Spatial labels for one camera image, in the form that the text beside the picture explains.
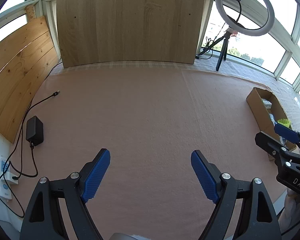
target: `blue gripper pad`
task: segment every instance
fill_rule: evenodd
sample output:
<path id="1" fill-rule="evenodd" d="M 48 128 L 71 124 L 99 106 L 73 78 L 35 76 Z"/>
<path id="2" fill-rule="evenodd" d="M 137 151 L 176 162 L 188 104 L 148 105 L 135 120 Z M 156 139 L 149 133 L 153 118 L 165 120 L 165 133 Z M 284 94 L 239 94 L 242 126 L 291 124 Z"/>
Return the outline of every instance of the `blue gripper pad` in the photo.
<path id="1" fill-rule="evenodd" d="M 84 203 L 87 203 L 89 199 L 95 196 L 103 176 L 109 167 L 109 164 L 110 152 L 105 150 L 85 180 L 84 191 L 81 195 L 81 199 Z"/>
<path id="2" fill-rule="evenodd" d="M 207 198 L 214 204 L 217 203 L 219 201 L 217 184 L 196 151 L 191 154 L 191 165 Z"/>
<path id="3" fill-rule="evenodd" d="M 297 132 L 285 127 L 284 125 L 277 123 L 274 126 L 274 131 L 276 134 L 282 136 L 283 138 L 287 139 L 291 143 L 299 143 L 300 138 Z"/>

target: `power adapter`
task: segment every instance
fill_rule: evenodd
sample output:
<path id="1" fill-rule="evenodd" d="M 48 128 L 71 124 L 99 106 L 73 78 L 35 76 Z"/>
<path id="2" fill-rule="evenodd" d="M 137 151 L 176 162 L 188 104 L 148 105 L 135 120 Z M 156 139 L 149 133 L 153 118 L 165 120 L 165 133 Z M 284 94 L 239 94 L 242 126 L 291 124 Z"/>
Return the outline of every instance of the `power adapter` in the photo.
<path id="1" fill-rule="evenodd" d="M 30 147 L 43 142 L 43 123 L 36 115 L 27 121 L 26 140 L 30 143 Z"/>

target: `cardboard box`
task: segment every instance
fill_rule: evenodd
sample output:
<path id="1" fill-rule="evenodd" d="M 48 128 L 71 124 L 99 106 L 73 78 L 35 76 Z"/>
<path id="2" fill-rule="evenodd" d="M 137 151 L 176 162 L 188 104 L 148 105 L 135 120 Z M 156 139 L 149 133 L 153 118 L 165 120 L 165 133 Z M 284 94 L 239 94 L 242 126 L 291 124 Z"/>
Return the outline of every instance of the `cardboard box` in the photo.
<path id="1" fill-rule="evenodd" d="M 272 103 L 271 109 L 266 109 L 261 100 L 262 98 Z M 280 141 L 279 135 L 274 132 L 274 125 L 269 114 L 273 114 L 276 121 L 278 121 L 279 119 L 288 118 L 277 97 L 268 90 L 254 87 L 250 94 L 247 96 L 247 102 L 258 123 L 260 130 L 270 135 L 274 139 Z M 289 151 L 293 151 L 297 147 L 297 145 L 289 141 L 287 141 L 286 146 L 288 147 Z M 269 160 L 274 160 L 274 158 L 269 155 Z"/>

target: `black cord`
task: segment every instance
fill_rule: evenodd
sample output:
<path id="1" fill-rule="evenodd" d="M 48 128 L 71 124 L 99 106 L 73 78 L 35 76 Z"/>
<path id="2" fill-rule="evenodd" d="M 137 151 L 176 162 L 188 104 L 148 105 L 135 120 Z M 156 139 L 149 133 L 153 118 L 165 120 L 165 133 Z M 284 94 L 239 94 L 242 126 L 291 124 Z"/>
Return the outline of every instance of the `black cord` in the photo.
<path id="1" fill-rule="evenodd" d="M 52 72 L 52 70 L 53 70 L 56 66 L 60 65 L 61 63 L 62 63 L 62 61 L 61 61 L 60 63 L 58 63 L 57 65 L 55 65 L 55 66 L 50 70 L 48 76 L 50 75 L 50 73 Z"/>
<path id="2" fill-rule="evenodd" d="M 0 176 L 0 179 L 1 179 L 2 176 L 3 176 L 3 179 L 4 179 L 5 183 L 6 183 L 6 185 L 7 185 L 8 188 L 11 190 L 11 188 L 9 187 L 9 184 L 7 183 L 6 178 L 5 178 L 5 176 L 4 176 L 4 174 L 7 172 L 8 168 L 9 168 L 9 166 L 10 166 L 10 164 L 8 164 L 7 169 L 4 170 L 4 171 L 2 172 L 2 174 L 1 174 L 1 176 Z M 23 218 L 23 217 L 25 216 L 25 211 L 23 210 L 23 207 L 21 206 L 19 200 L 17 199 L 16 195 L 13 193 L 12 190 L 11 190 L 11 193 L 12 193 L 13 196 L 16 198 L 16 200 L 17 200 L 19 206 L 21 207 L 21 210 L 22 210 L 22 216 L 20 216 L 20 215 L 18 215 L 17 213 L 15 213 L 15 212 L 14 212 L 14 211 L 6 204 L 1 198 L 0 198 L 0 201 L 8 208 L 13 214 L 15 214 L 16 216 L 18 216 L 18 217 L 20 217 L 20 218 Z"/>
<path id="3" fill-rule="evenodd" d="M 5 181 L 6 185 L 7 185 L 7 187 L 10 189 L 12 195 L 15 197 L 15 199 L 17 200 L 19 206 L 21 207 L 21 210 L 22 210 L 22 216 L 20 216 L 20 215 L 18 215 L 17 213 L 15 213 L 15 212 L 14 212 L 14 211 L 6 204 L 1 198 L 0 198 L 0 201 L 1 201 L 1 202 L 2 202 L 2 203 L 3 203 L 3 204 L 4 204 L 4 205 L 12 212 L 12 213 L 14 213 L 16 216 L 18 216 L 18 217 L 20 217 L 20 218 L 23 218 L 23 217 L 25 216 L 25 211 L 24 211 L 24 209 L 23 209 L 23 207 L 22 207 L 20 201 L 18 200 L 18 198 L 16 197 L 16 195 L 13 193 L 12 189 L 10 188 L 9 184 L 7 183 L 7 180 L 5 179 L 4 174 L 7 172 L 7 170 L 8 170 L 8 168 L 9 168 L 10 165 L 13 167 L 13 165 L 12 165 L 11 161 L 9 161 L 9 159 L 11 158 L 11 156 L 14 154 L 14 152 L 15 152 L 16 149 L 17 149 L 17 146 L 18 146 L 18 142 L 19 142 L 21 133 L 22 133 L 22 139 L 23 139 L 23 124 L 24 124 L 24 122 L 25 122 L 26 116 L 27 116 L 27 114 L 29 113 L 29 111 L 30 111 L 33 107 L 37 106 L 38 104 L 42 103 L 43 101 L 45 101 L 45 100 L 47 100 L 47 99 L 49 99 L 49 98 L 51 98 L 51 97 L 55 97 L 55 96 L 58 95 L 59 93 L 60 93 L 60 91 L 56 91 L 56 92 L 54 92 L 52 95 L 50 95 L 50 96 L 48 96 L 47 98 L 41 100 L 40 102 L 34 104 L 33 106 L 31 106 L 31 104 L 32 104 L 32 100 L 31 100 L 31 102 L 30 102 L 30 104 L 29 104 L 29 107 L 28 107 L 28 109 L 27 109 L 27 111 L 26 111 L 26 113 L 24 114 L 24 117 L 23 117 L 23 119 L 22 119 L 22 122 L 21 122 L 21 128 L 20 128 L 20 131 L 19 131 L 19 134 L 18 134 L 18 138 L 17 138 L 16 145 L 15 145 L 13 151 L 12 151 L 12 152 L 10 153 L 10 155 L 8 156 L 6 162 L 5 162 L 4 166 L 3 166 L 3 167 L 5 168 L 6 165 L 7 165 L 7 163 L 9 162 L 7 168 L 6 168 L 5 170 L 4 170 L 4 168 L 3 168 L 3 172 L 2 172 L 2 174 L 1 174 L 1 176 L 0 176 L 0 179 L 1 179 L 2 176 L 3 176 L 3 179 L 4 179 L 4 181 Z M 22 165 L 22 145 L 23 145 L 23 142 L 21 142 L 21 171 L 17 171 L 17 170 L 13 167 L 13 169 L 19 173 L 19 176 L 18 176 L 18 177 L 16 177 L 16 176 L 13 176 L 13 177 L 12 177 L 14 180 L 19 179 L 19 178 L 21 177 L 21 175 L 24 175 L 24 176 L 30 177 L 30 178 L 34 178 L 34 177 L 36 177 L 36 176 L 38 175 L 38 169 L 37 169 L 37 166 L 36 166 L 35 161 L 34 161 L 33 147 L 31 147 L 31 155 L 32 155 L 32 160 L 33 160 L 33 163 L 34 163 L 34 167 L 35 167 L 35 169 L 36 169 L 36 175 L 28 175 L 28 174 L 22 173 L 22 166 L 23 166 L 23 165 Z"/>
<path id="4" fill-rule="evenodd" d="M 288 230 L 284 231 L 281 235 L 283 236 L 284 234 L 290 232 L 293 228 L 295 228 L 299 224 L 300 224 L 300 220 L 297 223 L 295 223 L 292 227 L 290 227 Z"/>
<path id="5" fill-rule="evenodd" d="M 9 162 L 9 164 L 10 164 L 11 167 L 12 167 L 16 172 L 18 172 L 20 175 L 23 175 L 23 176 L 28 177 L 28 178 L 35 178 L 36 176 L 38 176 L 38 169 L 37 169 L 37 165 L 35 165 L 35 161 L 34 161 L 33 147 L 31 147 L 31 156 L 32 156 L 32 161 L 33 161 L 33 164 L 34 164 L 34 167 L 35 167 L 35 171 L 36 171 L 36 174 L 35 174 L 35 175 L 29 175 L 29 174 L 22 173 L 22 171 L 18 171 L 18 170 L 12 165 L 12 162 Z"/>
<path id="6" fill-rule="evenodd" d="M 236 23 L 239 21 L 239 18 L 240 18 L 240 16 L 241 16 L 241 13 L 242 13 L 242 7 L 241 7 L 240 0 L 237 0 L 237 1 L 238 1 L 238 3 L 239 3 L 240 12 L 239 12 L 239 16 L 238 16 L 237 20 L 235 21 Z"/>
<path id="7" fill-rule="evenodd" d="M 222 31 L 222 29 L 223 29 L 223 27 L 225 26 L 225 24 L 226 24 L 226 23 L 223 24 L 223 26 L 221 27 L 219 33 L 218 33 L 217 36 L 215 36 L 215 38 L 213 39 L 212 43 L 214 43 L 214 41 L 216 40 L 216 38 L 218 37 L 218 35 L 219 35 L 220 32 Z M 206 37 L 206 42 L 207 42 L 207 44 L 206 44 L 206 46 L 204 46 L 204 49 L 206 49 L 206 48 L 208 48 L 208 47 L 210 46 L 211 38 Z M 207 53 L 207 52 L 209 52 L 209 51 L 211 50 L 212 52 L 211 52 L 210 57 L 208 57 L 208 58 L 202 58 L 202 57 L 199 57 L 199 58 L 200 58 L 200 59 L 211 59 L 211 57 L 212 57 L 212 55 L 213 55 L 213 47 L 205 52 L 205 53 Z"/>

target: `wood plank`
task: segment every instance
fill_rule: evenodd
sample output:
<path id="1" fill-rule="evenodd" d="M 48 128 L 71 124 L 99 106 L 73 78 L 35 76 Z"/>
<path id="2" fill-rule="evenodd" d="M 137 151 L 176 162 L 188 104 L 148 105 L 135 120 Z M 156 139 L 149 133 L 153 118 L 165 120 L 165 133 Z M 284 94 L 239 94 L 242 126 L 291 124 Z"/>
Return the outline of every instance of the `wood plank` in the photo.
<path id="1" fill-rule="evenodd" d="M 64 67 L 120 60 L 193 64 L 204 0 L 57 0 Z"/>
<path id="2" fill-rule="evenodd" d="M 28 22 L 31 22 L 35 19 L 34 5 L 28 5 L 26 7 L 26 14 Z"/>
<path id="3" fill-rule="evenodd" d="M 0 133 L 11 143 L 30 101 L 57 63 L 58 55 L 52 48 L 29 70 L 11 94 L 0 115 Z"/>
<path id="4" fill-rule="evenodd" d="M 3 68 L 0 72 L 0 114 L 24 76 L 51 48 L 53 42 L 49 32 L 46 32 L 20 51 Z"/>
<path id="5" fill-rule="evenodd" d="M 48 31 L 44 16 L 39 17 L 0 41 L 0 71 L 25 46 Z"/>

